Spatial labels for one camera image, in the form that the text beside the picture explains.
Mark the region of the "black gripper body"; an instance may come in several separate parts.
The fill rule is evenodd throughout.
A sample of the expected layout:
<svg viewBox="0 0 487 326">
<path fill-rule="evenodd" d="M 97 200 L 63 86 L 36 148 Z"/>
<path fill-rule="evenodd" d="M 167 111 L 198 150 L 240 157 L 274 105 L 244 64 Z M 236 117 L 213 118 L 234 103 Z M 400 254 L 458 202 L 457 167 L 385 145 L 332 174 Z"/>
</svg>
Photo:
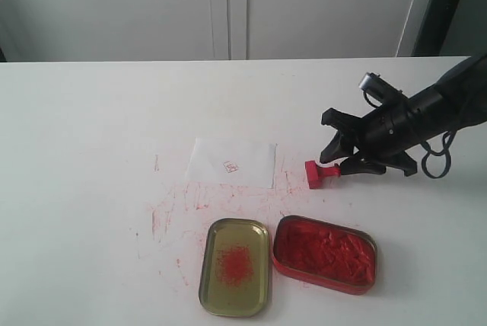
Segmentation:
<svg viewBox="0 0 487 326">
<path fill-rule="evenodd" d="M 419 109 L 411 103 L 398 103 L 374 109 L 363 117 L 340 112 L 334 108 L 326 110 L 321 124 L 342 132 L 356 134 L 354 155 L 375 162 L 387 168 L 403 171 L 411 176 L 418 171 L 417 162 L 406 150 L 419 143 L 414 119 Z"/>
</svg>

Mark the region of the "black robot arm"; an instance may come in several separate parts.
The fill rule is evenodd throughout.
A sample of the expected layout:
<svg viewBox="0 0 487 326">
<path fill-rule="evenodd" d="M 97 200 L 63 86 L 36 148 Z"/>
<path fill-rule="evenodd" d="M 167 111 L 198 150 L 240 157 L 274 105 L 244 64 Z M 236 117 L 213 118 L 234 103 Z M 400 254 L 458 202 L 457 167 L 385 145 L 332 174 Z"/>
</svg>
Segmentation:
<svg viewBox="0 0 487 326">
<path fill-rule="evenodd" d="M 450 146 L 461 129 L 486 122 L 486 57 L 472 56 L 445 72 L 437 82 L 407 97 L 368 72 L 359 85 L 373 110 L 356 117 L 330 108 L 321 123 L 336 130 L 320 153 L 320 163 L 341 160 L 342 175 L 385 174 L 388 168 L 409 177 L 429 157 L 444 157 L 444 177 L 451 167 Z"/>
</svg>

